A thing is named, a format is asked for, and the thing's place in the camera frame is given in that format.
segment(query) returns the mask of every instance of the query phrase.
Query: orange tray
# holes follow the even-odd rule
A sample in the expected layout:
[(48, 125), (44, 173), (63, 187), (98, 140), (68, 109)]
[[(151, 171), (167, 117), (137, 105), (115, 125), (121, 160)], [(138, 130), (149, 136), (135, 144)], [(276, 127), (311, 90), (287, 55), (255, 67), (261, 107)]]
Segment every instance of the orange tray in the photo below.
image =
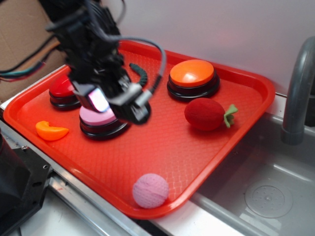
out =
[[(139, 43), (122, 43), (120, 52), (126, 65), (144, 68), (153, 84), (160, 63), (159, 52)], [(167, 52), (167, 67), (159, 89), (150, 101), (152, 116), (148, 123), (132, 125), (127, 132), (108, 141), (86, 138), (79, 127), (79, 109), (57, 111), (49, 101), (50, 84), (68, 73), (63, 67), (26, 90), (5, 109), (4, 119), (14, 129), (63, 166), (89, 188), (126, 215), (137, 219), (164, 216), (181, 205), (198, 189), (218, 164), (263, 115), (273, 102), (275, 89), (260, 75), (213, 63), (221, 81), (212, 97), (224, 109), (235, 104), (235, 124), (224, 124), (211, 132), (193, 129), (185, 119), (186, 103), (172, 99), (166, 88), (171, 68), (191, 57)], [(126, 66), (135, 82), (139, 76)], [(41, 120), (51, 126), (69, 128), (57, 141), (44, 141), (35, 130)], [(132, 197), (133, 184), (142, 175), (156, 173), (169, 184), (169, 198), (154, 209), (139, 207)]]

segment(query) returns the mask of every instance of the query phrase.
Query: white wall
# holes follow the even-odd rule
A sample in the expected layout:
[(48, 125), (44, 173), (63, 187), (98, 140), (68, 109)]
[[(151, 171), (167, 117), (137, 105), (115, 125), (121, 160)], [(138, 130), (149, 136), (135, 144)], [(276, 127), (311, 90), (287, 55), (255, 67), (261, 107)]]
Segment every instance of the white wall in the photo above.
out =
[[(114, 18), (119, 0), (104, 0)], [(251, 71), (286, 94), (303, 42), (315, 35), (315, 0), (126, 0), (123, 35)]]

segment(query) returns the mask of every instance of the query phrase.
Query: cardboard box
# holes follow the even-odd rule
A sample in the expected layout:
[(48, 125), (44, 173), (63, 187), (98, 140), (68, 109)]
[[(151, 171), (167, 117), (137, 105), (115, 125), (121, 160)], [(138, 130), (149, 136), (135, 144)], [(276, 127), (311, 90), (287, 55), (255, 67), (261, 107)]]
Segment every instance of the cardboard box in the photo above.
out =
[[(49, 36), (49, 19), (37, 0), (5, 0), (0, 3), (0, 70), (9, 69), (35, 51)], [(54, 51), (47, 64), (31, 77), (16, 82), (0, 82), (0, 104), (38, 79), (64, 64), (64, 56)]]

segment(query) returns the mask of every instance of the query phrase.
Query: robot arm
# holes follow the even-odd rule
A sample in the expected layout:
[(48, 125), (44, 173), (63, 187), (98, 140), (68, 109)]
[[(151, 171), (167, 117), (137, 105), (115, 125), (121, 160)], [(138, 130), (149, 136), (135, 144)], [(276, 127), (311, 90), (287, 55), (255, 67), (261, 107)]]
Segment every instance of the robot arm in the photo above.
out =
[[(51, 24), (46, 28), (58, 38), (59, 49), (67, 55), (69, 78), (81, 104), (104, 112), (107, 100), (117, 118), (143, 124), (150, 117), (149, 99), (165, 68), (164, 50), (157, 44), (134, 37), (123, 37), (108, 8), (90, 0), (39, 0)], [(132, 83), (118, 52), (120, 40), (140, 40), (154, 44), (162, 52), (162, 65), (154, 86), (146, 91)]]

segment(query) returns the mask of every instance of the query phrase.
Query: sink drain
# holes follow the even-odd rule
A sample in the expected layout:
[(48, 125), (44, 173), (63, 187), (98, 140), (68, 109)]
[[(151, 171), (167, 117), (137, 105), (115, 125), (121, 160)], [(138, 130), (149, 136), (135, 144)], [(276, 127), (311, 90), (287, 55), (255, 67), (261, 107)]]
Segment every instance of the sink drain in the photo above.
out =
[(245, 201), (254, 213), (265, 218), (281, 217), (291, 210), (293, 204), (290, 191), (272, 180), (250, 185), (245, 193)]

